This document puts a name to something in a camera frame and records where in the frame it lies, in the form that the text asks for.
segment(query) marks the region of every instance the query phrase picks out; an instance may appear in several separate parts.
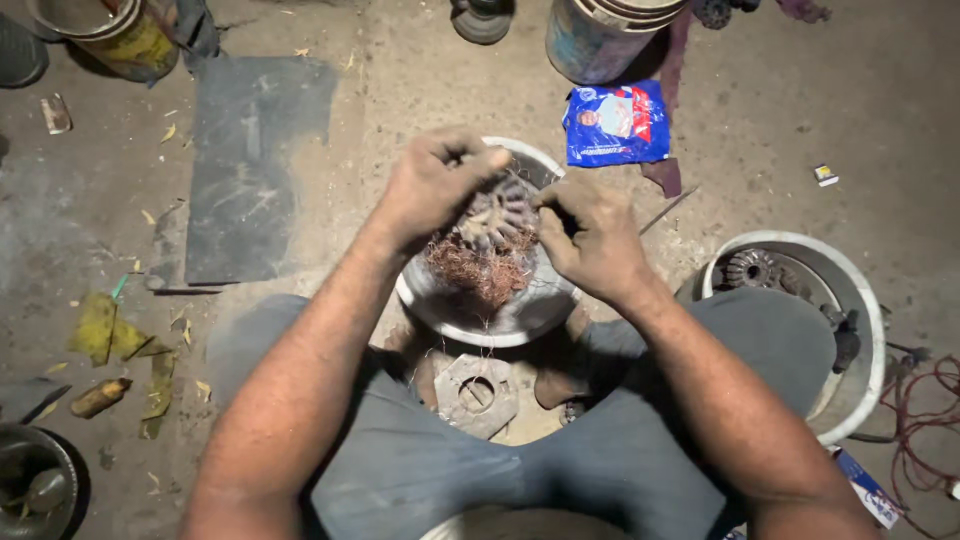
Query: red wire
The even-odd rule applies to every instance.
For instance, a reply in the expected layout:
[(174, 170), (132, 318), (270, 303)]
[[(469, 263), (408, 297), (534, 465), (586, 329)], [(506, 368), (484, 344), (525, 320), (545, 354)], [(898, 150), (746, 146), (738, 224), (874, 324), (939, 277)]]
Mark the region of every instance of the red wire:
[[(952, 366), (957, 373), (944, 371), (944, 367), (947, 366)], [(906, 478), (907, 483), (915, 490), (921, 492), (930, 492), (936, 489), (942, 490), (959, 480), (956, 475), (945, 473), (920, 459), (913, 451), (910, 439), (919, 431), (926, 428), (950, 430), (954, 434), (960, 435), (960, 430), (958, 430), (958, 425), (960, 425), (960, 411), (957, 411), (957, 408), (960, 407), (960, 361), (952, 356), (947, 356), (941, 358), (934, 364), (931, 373), (912, 375), (911, 377), (912, 379), (905, 387), (903, 386), (904, 379), (898, 378), (895, 383), (884, 390), (883, 395), (880, 397), (880, 403), (882, 405), (890, 407), (897, 413), (897, 435), (895, 439), (898, 446), (894, 452), (894, 459), (890, 468), (890, 480), (893, 484), (894, 495), (897, 497), (897, 503), (904, 510), (907, 510), (908, 506), (904, 502), (900, 487), (897, 484), (898, 465), (902, 469), (903, 477)], [(911, 413), (910, 398), (913, 389), (920, 381), (931, 378), (935, 379), (947, 392), (956, 396), (956, 399), (951, 406), (939, 412)], [(889, 402), (890, 392), (892, 391), (895, 392), (895, 402), (893, 404)], [(924, 479), (924, 474), (929, 478), (932, 477), (932, 479)], [(916, 529), (917, 532), (931, 540), (944, 540), (945, 538), (960, 533), (960, 528), (957, 528), (947, 534), (934, 535), (917, 524), (917, 522), (910, 517), (909, 511), (903, 513), (903, 519)]]

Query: hand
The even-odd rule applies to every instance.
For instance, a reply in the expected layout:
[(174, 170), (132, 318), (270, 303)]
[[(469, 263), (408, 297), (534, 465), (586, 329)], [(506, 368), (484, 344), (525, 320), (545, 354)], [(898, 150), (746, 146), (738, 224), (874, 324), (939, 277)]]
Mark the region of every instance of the hand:
[(394, 165), (372, 220), (385, 225), (399, 251), (416, 253), (456, 222), (467, 198), (512, 159), (466, 128), (418, 135)]
[[(657, 280), (627, 197), (573, 172), (540, 192), (533, 205), (540, 213), (540, 243), (553, 267), (593, 298), (616, 307)], [(572, 237), (561, 216), (569, 218)]]

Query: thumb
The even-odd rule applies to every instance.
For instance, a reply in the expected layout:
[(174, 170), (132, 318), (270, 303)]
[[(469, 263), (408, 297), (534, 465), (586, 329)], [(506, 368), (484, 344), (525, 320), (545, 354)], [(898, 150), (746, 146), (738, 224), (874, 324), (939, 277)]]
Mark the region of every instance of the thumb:
[(456, 180), (471, 189), (476, 189), (487, 180), (490, 180), (514, 159), (514, 155), (506, 148), (498, 148), (484, 152), (473, 159), (464, 162), (454, 169)]
[(540, 243), (550, 257), (553, 267), (565, 274), (580, 259), (580, 252), (564, 232), (564, 222), (553, 209), (540, 209)]

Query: dusty ground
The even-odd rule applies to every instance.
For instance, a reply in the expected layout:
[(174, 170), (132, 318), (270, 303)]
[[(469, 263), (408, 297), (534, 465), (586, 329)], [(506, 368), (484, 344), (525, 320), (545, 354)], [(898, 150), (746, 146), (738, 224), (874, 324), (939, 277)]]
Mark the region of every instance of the dusty ground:
[[(867, 275), (894, 311), (892, 340), (960, 351), (950, 320), (960, 307), (960, 218), (953, 211), (960, 189), (952, 178), (960, 72), (949, 67), (960, 47), (952, 28), (960, 6), (923, 0), (903, 10), (894, 0), (851, 0), (834, 3), (829, 24), (807, 26), (765, 4), (723, 32), (693, 31), (673, 152), (687, 184), (701, 189), (672, 214), (678, 231), (670, 219), (645, 236), (651, 260), (679, 286), (739, 233), (808, 233)], [(189, 195), (193, 155), (183, 145), (192, 122), (191, 78), (179, 66), (148, 90), (84, 71), (62, 46), (52, 46), (53, 65), (42, 81), (0, 95), (0, 134), (10, 141), (0, 156), (0, 378), (20, 380), (68, 361), (53, 377), (75, 385), (69, 398), (126, 370), (137, 380), (123, 403), (95, 420), (75, 419), (61, 404), (39, 423), (71, 440), (90, 466), (94, 495), (81, 539), (173, 536), (215, 415), (194, 382), (205, 378), (210, 325), (271, 291), (312, 293), (375, 204), (410, 136), (468, 124), (522, 139), (563, 162), (560, 118), (571, 85), (543, 54), (545, 0), (523, 2), (508, 36), (486, 48), (456, 36), (445, 0), (375, 9), (346, 0), (216, 0), (210, 7), (220, 24), (235, 25), (224, 35), (231, 54), (290, 56), (309, 48), (311, 57), (338, 65), (342, 78), (329, 145), (305, 140), (292, 157), (300, 180), (300, 235), (291, 248), (298, 272), (235, 286), (219, 298), (154, 297), (137, 276), (124, 288), (124, 316), (180, 347), (177, 394), (157, 441), (135, 436), (146, 364), (93, 372), (64, 344), (77, 316), (69, 303), (87, 290), (112, 289), (135, 260), (149, 257), (152, 228), (141, 210), (156, 216)], [(63, 94), (73, 115), (76, 129), (67, 135), (49, 136), (39, 113), (38, 99), (53, 92)], [(177, 135), (160, 145), (174, 123)], [(811, 167), (822, 162), (840, 174), (838, 186), (813, 182)], [(636, 166), (597, 177), (632, 189), (640, 216), (664, 205)], [(332, 234), (312, 233), (319, 228)], [(184, 307), (195, 325), (192, 350), (169, 331), (171, 311)], [(588, 307), (594, 318), (613, 317), (605, 307)], [(374, 343), (400, 319), (394, 300)], [(511, 429), (508, 442), (552, 429), (556, 413), (535, 407), (524, 402), (517, 425), (526, 428)], [(865, 430), (892, 428), (881, 411)], [(949, 461), (957, 455), (955, 438), (934, 433), (920, 443), (920, 453), (956, 472)], [(891, 448), (845, 446), (888, 484)], [(148, 472), (159, 479), (160, 495), (150, 495), (156, 486)], [(939, 495), (913, 501), (935, 530), (954, 525), (957, 503)], [(906, 524), (891, 536), (920, 537)]]

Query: man's left hand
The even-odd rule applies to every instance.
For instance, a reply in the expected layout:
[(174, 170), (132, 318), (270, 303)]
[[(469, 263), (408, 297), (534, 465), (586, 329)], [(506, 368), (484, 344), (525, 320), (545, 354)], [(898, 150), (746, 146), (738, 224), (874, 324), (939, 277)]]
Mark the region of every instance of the man's left hand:
[(418, 135), (394, 165), (371, 220), (391, 232), (398, 251), (413, 255), (434, 232), (452, 225), (467, 198), (512, 159), (467, 128)]

